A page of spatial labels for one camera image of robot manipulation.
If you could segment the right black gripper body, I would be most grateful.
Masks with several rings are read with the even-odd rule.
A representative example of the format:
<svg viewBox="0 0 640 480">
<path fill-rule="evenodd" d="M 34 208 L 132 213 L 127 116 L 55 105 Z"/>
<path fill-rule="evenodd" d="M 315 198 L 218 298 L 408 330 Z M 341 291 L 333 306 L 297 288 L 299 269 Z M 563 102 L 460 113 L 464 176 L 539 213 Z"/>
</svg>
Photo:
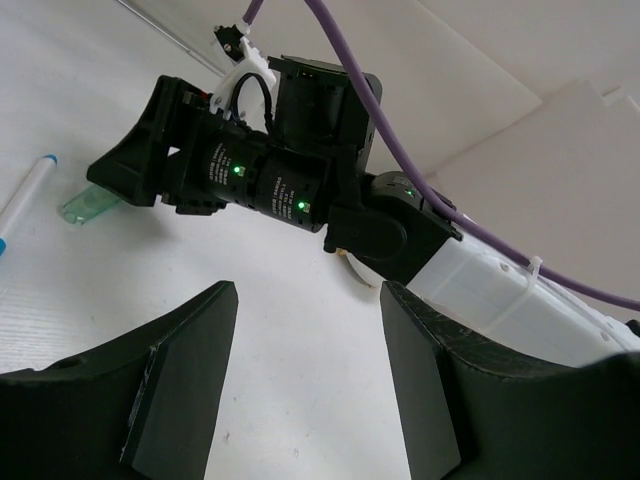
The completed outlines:
<svg viewBox="0 0 640 480">
<path fill-rule="evenodd" d="M 346 71 L 293 56 L 268 64 L 280 84 L 265 98 L 263 130 L 238 110 L 211 112 L 210 93 L 164 75 L 87 179 L 137 207 L 209 216 L 235 204 L 311 232 L 333 204 L 360 207 L 375 127 Z"/>
</svg>

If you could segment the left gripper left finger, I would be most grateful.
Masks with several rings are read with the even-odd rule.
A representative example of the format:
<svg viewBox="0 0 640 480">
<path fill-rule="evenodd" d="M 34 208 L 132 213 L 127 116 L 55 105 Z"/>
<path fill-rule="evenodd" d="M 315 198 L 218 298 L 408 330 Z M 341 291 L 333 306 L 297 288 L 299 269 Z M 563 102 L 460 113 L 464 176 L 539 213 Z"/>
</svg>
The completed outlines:
<svg viewBox="0 0 640 480">
<path fill-rule="evenodd" d="M 238 310 L 221 281 L 42 370 L 1 377 L 5 479 L 201 479 Z"/>
</svg>

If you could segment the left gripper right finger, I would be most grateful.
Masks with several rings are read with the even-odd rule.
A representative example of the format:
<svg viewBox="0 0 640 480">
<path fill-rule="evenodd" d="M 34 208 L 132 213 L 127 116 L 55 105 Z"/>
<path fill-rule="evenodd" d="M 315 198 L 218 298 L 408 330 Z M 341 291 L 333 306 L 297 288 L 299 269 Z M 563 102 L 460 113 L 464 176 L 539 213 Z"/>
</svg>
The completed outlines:
<svg viewBox="0 0 640 480">
<path fill-rule="evenodd" d="M 567 367 L 496 343 L 407 288 L 381 289 L 414 479 L 635 479 L 639 357 Z"/>
</svg>

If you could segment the green translucent highlighter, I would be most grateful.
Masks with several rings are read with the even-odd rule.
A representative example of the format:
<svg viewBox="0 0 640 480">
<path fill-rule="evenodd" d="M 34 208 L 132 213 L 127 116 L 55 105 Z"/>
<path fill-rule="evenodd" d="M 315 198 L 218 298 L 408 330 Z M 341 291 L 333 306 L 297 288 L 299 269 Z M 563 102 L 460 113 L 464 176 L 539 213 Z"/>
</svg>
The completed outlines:
<svg viewBox="0 0 640 480">
<path fill-rule="evenodd" d="M 71 225 L 84 225 L 121 202 L 117 195 L 100 186 L 91 185 L 64 204 L 61 215 Z"/>
</svg>

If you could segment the blue capped white marker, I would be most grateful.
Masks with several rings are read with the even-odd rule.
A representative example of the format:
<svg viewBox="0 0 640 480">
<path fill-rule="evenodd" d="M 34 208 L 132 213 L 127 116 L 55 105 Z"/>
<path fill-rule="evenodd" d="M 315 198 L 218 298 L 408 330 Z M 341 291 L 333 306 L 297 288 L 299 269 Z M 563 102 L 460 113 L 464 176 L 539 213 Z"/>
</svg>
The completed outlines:
<svg viewBox="0 0 640 480">
<path fill-rule="evenodd" d="M 8 238 L 18 222 L 26 216 L 48 178 L 55 171 L 58 159 L 48 154 L 37 160 L 24 180 L 20 183 L 13 196 L 1 212 L 1 254 L 8 246 Z"/>
</svg>

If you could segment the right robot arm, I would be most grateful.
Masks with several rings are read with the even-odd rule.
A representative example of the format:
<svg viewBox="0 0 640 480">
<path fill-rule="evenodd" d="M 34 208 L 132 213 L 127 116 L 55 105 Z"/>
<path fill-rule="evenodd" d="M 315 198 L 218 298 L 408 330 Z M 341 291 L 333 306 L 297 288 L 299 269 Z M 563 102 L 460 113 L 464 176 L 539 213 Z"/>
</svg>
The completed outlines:
<svg viewBox="0 0 640 480">
<path fill-rule="evenodd" d="M 462 325 L 578 367 L 639 349 L 639 328 L 589 307 L 439 215 L 400 172 L 365 170 L 375 127 L 346 72 L 299 57 L 243 73 L 228 103 L 162 76 L 140 119 L 88 169 L 130 205 L 182 215 L 230 204 L 310 232 L 364 276 L 396 281 Z"/>
</svg>

